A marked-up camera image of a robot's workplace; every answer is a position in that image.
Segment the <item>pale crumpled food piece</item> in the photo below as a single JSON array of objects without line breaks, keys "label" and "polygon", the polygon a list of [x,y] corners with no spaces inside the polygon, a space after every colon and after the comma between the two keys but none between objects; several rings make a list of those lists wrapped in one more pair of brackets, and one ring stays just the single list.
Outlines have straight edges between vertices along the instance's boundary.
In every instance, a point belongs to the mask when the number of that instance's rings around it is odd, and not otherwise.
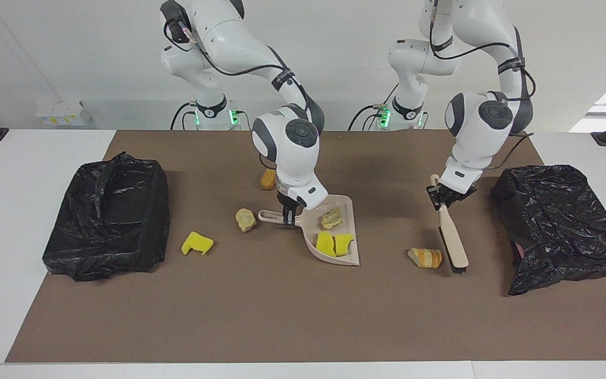
[{"label": "pale crumpled food piece", "polygon": [[238,227],[243,233],[250,231],[257,225],[257,219],[254,213],[247,208],[241,208],[236,212],[235,219]]}]

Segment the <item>yellow sponge wedge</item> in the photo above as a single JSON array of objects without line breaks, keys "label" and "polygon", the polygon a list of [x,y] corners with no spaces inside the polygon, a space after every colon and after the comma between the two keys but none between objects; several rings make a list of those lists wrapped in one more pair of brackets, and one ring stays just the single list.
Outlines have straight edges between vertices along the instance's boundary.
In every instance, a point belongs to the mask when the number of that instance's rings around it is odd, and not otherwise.
[{"label": "yellow sponge wedge", "polygon": [[349,254],[351,242],[355,240],[352,234],[336,234],[334,235],[335,256],[342,257]]}]

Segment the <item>orange striped croissant piece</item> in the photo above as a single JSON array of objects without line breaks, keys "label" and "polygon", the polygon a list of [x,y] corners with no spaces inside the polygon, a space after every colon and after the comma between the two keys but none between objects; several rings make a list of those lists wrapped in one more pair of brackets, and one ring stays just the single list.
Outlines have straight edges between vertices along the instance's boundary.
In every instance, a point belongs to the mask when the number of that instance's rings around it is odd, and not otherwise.
[{"label": "orange striped croissant piece", "polygon": [[440,250],[427,248],[411,248],[407,251],[407,256],[419,268],[437,269],[443,260]]}]

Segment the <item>pale flaky pastry piece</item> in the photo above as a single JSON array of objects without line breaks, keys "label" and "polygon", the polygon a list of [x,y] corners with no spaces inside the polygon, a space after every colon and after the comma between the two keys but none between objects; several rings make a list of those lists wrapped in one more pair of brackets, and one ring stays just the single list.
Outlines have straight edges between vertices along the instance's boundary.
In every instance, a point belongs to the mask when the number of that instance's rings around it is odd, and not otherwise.
[{"label": "pale flaky pastry piece", "polygon": [[331,230],[343,224],[343,211],[339,207],[330,209],[320,216],[319,221],[323,230]]}]

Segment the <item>yellow sponge block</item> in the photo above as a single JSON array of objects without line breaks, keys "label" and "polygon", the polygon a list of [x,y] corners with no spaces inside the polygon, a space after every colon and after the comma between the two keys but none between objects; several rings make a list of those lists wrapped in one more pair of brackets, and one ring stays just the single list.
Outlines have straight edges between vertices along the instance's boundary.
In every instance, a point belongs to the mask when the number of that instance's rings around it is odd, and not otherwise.
[{"label": "yellow sponge block", "polygon": [[334,237],[327,231],[318,233],[315,248],[325,256],[336,257]]}]

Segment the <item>crumpled black trash bag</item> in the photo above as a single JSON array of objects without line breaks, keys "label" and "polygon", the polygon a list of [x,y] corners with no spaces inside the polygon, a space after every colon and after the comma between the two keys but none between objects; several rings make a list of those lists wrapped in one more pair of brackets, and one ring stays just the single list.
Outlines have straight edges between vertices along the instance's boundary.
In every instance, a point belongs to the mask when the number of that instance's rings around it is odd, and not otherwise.
[{"label": "crumpled black trash bag", "polygon": [[524,250],[508,295],[606,277],[606,209],[580,170],[508,168],[490,194],[509,240]]}]

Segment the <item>brown table mat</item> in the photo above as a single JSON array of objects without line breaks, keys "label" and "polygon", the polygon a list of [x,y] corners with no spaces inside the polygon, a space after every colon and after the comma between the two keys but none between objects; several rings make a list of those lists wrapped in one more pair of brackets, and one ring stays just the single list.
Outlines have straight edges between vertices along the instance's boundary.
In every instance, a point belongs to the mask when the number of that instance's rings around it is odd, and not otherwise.
[{"label": "brown table mat", "polygon": [[[6,360],[606,360],[606,278],[507,295],[512,253],[490,196],[500,171],[451,209],[466,273],[407,257],[443,247],[425,188],[452,142],[445,131],[322,135],[317,175],[354,205],[360,266],[340,266],[314,257],[298,228],[239,230],[240,208],[281,211],[260,189],[250,133],[117,132],[105,158],[166,171],[166,259],[105,281],[46,275]],[[205,256],[182,254],[192,231],[214,240]]]}]

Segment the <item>notched yellow sponge piece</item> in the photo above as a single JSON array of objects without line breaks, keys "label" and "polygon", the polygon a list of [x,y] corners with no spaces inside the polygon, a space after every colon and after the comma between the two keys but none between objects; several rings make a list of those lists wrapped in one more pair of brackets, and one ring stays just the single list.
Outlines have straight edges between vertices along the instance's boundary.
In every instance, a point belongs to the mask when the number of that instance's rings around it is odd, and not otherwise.
[{"label": "notched yellow sponge piece", "polygon": [[191,251],[200,252],[205,256],[209,250],[214,247],[214,240],[192,231],[182,244],[181,252],[187,256]]}]

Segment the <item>open black bag-lined bin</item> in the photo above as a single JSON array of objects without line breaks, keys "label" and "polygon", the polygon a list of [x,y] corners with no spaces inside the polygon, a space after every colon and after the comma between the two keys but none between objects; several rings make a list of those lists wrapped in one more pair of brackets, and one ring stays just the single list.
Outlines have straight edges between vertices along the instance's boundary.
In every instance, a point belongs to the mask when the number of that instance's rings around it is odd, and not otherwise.
[{"label": "open black bag-lined bin", "polygon": [[120,153],[75,172],[42,261],[48,273],[76,282],[151,273],[165,261],[169,233],[161,163]]}]

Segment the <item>beige plastic dustpan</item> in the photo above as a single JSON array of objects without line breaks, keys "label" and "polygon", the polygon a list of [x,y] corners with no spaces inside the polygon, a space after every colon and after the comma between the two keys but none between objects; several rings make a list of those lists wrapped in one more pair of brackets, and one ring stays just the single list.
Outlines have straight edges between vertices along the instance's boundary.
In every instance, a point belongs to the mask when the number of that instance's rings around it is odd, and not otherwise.
[{"label": "beige plastic dustpan", "polygon": [[[320,225],[320,216],[330,209],[339,207],[343,211],[344,222],[342,225],[332,228],[331,230],[323,230]],[[283,211],[274,212],[261,210],[257,214],[262,222],[274,223],[283,225]],[[360,266],[360,254],[356,242],[356,228],[354,219],[354,209],[352,201],[347,196],[329,195],[317,207],[308,210],[303,208],[300,214],[296,217],[296,227],[301,229],[303,238],[306,243],[307,250],[317,259],[328,262],[330,264],[345,265],[345,266]],[[351,242],[349,254],[342,257],[329,257],[316,250],[317,235],[320,231],[327,231],[332,236],[336,234],[352,234],[355,240]]]}]

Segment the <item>white wall socket box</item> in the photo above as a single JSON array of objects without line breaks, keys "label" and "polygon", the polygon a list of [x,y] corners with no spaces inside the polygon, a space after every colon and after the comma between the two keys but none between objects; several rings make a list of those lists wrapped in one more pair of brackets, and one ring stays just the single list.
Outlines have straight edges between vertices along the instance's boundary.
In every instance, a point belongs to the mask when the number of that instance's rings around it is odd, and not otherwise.
[{"label": "white wall socket box", "polygon": [[40,105],[35,113],[43,126],[85,127],[93,120],[82,101],[60,101]]}]

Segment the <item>beige hand brush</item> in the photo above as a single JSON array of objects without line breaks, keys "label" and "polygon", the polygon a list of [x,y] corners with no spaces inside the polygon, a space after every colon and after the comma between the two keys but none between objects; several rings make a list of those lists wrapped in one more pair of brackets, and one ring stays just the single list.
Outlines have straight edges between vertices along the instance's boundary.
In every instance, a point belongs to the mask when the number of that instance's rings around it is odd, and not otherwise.
[{"label": "beige hand brush", "polygon": [[[438,175],[432,174],[430,185],[439,183],[439,180]],[[464,274],[469,266],[469,261],[457,227],[448,213],[447,206],[441,205],[437,212],[439,214],[439,232],[445,245],[451,271],[453,274]]]}]

